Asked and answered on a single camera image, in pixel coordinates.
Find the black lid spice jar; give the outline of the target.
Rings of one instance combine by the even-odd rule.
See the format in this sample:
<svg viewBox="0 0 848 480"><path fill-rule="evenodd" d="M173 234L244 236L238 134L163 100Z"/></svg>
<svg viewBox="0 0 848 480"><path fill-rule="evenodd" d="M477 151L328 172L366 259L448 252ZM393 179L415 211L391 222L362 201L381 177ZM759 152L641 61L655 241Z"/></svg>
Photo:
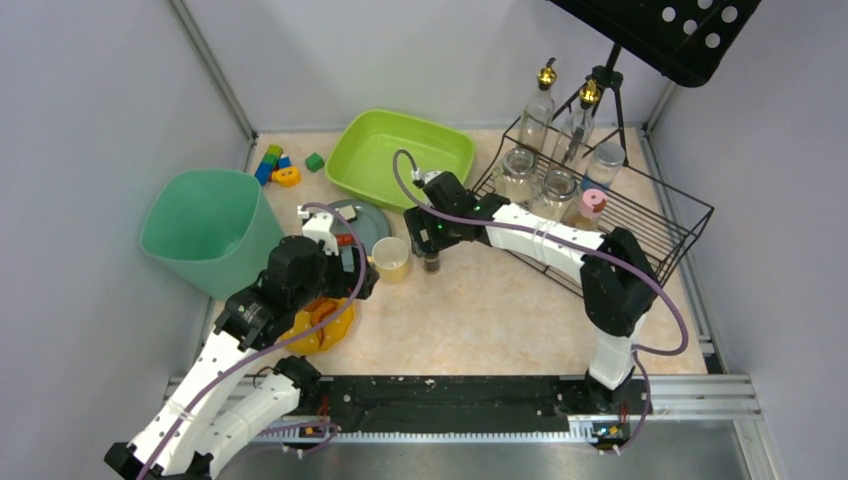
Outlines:
<svg viewBox="0 0 848 480"><path fill-rule="evenodd" d="M438 254L426 255L423 258L424 271L427 274L436 274L441 269L441 260Z"/></svg>

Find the yellow and white mug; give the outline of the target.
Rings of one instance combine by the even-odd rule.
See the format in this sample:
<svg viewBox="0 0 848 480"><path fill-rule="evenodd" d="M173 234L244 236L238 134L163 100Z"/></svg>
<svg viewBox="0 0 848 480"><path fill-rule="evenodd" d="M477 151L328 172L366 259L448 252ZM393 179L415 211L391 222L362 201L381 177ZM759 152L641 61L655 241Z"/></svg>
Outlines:
<svg viewBox="0 0 848 480"><path fill-rule="evenodd" d="M411 270L411 254L407 244L397 237L385 237L373 246L369 261L380 275L380 280L390 284L403 282Z"/></svg>

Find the grey-blue plate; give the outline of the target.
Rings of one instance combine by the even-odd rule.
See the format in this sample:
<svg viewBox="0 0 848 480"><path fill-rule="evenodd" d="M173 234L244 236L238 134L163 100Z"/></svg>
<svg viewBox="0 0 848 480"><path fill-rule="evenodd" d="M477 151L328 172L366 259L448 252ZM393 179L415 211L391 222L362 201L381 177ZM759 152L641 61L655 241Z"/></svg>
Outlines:
<svg viewBox="0 0 848 480"><path fill-rule="evenodd" d="M346 207L351 207L356 217L349 220L367 254L371 254L374 245L381 239L393 236L392 224L377 206L355 199L343 199L332 202L330 207L341 212Z"/></svg>

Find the glass jar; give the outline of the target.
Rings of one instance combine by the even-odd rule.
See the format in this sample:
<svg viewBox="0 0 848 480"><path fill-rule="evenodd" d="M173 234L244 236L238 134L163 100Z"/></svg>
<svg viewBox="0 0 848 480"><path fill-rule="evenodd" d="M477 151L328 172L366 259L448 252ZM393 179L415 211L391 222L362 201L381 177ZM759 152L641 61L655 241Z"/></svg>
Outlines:
<svg viewBox="0 0 848 480"><path fill-rule="evenodd" d="M524 148L513 148L498 161L493 175L495 192L513 203L526 204L534 194L536 177L536 155Z"/></svg>
<svg viewBox="0 0 848 480"><path fill-rule="evenodd" d="M577 194L577 180L566 170L549 170L530 202L530 212L551 221L560 221Z"/></svg>

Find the gold top oil bottle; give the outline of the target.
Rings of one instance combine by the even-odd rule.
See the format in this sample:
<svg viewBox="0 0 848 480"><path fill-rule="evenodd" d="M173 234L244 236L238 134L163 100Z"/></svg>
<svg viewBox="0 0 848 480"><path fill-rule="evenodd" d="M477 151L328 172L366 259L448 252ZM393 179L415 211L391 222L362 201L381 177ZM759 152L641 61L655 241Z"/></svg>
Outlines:
<svg viewBox="0 0 848 480"><path fill-rule="evenodd" d="M578 92L578 105L559 127L552 160L557 165L575 164L588 149L588 141L595 129L592 114L601 93L595 79L588 79Z"/></svg>
<svg viewBox="0 0 848 480"><path fill-rule="evenodd" d="M524 148L541 153L555 110L551 89L557 80L555 57L550 57L536 76L536 90L527 100L518 123L518 143Z"/></svg>

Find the pink lid spice jar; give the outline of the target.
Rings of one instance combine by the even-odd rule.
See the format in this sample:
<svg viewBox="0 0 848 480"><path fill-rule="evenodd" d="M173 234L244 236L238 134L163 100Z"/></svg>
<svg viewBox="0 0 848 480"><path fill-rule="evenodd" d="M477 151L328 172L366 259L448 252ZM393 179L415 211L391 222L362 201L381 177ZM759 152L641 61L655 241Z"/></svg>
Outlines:
<svg viewBox="0 0 848 480"><path fill-rule="evenodd" d="M574 200L564 214L565 225L587 231L598 229L600 217L606 208L608 198L603 190L590 188Z"/></svg>

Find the silver lid blue label jar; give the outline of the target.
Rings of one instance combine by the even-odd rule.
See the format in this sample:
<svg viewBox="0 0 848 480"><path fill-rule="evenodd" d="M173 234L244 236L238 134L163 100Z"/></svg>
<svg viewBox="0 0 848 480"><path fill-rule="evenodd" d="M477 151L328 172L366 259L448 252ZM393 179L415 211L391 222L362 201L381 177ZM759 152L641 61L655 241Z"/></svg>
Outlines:
<svg viewBox="0 0 848 480"><path fill-rule="evenodd" d="M592 153L581 179L582 191L608 191L626 159L624 148L614 142L600 143Z"/></svg>

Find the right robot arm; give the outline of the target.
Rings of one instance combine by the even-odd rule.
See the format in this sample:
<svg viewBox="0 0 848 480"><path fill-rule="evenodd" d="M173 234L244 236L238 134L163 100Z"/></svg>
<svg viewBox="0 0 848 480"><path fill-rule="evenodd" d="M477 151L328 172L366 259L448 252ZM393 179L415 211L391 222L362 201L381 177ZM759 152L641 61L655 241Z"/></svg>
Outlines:
<svg viewBox="0 0 848 480"><path fill-rule="evenodd" d="M412 184L425 196L404 213L419 253L432 256L460 242L476 242L565 274L579 285L596 330L588 377L609 391L630 379L637 333L662 292L630 231L568 227L497 194L478 198L449 171L424 173L415 167Z"/></svg>

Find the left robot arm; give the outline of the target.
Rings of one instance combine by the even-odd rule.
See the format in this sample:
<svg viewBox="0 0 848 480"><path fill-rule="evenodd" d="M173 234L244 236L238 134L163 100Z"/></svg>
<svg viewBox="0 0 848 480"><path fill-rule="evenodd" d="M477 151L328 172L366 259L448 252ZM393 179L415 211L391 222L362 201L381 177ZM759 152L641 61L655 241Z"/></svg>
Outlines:
<svg viewBox="0 0 848 480"><path fill-rule="evenodd" d="M168 404L133 439L113 444L105 464L123 479L215 479L265 427L294 411L318 378L301 359L280 361L257 392L230 410L223 405L306 306L370 296L379 276L358 237L352 248L357 258L347 271L325 241L284 237L256 280L226 301Z"/></svg>

